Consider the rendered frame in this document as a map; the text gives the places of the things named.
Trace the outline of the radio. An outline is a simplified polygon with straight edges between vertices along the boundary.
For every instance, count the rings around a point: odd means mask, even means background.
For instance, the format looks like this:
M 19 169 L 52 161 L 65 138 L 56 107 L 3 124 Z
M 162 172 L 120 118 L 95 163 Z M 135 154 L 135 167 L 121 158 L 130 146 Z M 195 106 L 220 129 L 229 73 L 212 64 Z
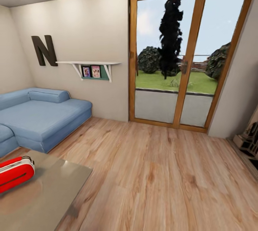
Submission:
M 22 156 L 0 164 L 0 193 L 3 193 L 33 177 L 34 161 Z

